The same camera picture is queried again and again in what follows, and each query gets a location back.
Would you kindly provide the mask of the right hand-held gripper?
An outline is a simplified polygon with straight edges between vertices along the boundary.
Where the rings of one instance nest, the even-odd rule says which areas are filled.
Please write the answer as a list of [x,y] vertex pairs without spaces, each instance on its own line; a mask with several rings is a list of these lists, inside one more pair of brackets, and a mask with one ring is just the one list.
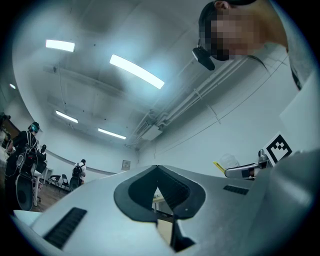
[[275,166],[280,160],[293,153],[282,134],[276,134],[259,152],[258,162],[238,167],[228,168],[224,175],[229,179],[254,179],[258,172],[266,167],[264,161],[268,161],[271,166]]

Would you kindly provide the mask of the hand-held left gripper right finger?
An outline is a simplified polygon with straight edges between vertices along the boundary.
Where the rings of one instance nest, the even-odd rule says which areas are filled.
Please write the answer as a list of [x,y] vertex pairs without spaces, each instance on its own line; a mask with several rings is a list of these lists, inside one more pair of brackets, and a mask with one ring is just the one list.
[[157,166],[158,182],[175,203],[174,246],[163,244],[161,256],[258,256],[260,180],[229,179],[172,166]]

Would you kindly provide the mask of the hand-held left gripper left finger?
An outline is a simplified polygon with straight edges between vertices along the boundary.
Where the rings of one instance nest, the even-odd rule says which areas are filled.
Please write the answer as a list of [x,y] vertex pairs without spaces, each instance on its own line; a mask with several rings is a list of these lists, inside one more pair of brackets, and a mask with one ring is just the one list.
[[[175,251],[160,235],[154,222],[134,221],[114,200],[116,187],[146,171],[139,167],[85,183],[41,213],[27,225],[12,217],[18,230],[44,256],[173,256]],[[73,208],[86,214],[62,248],[45,235]]]

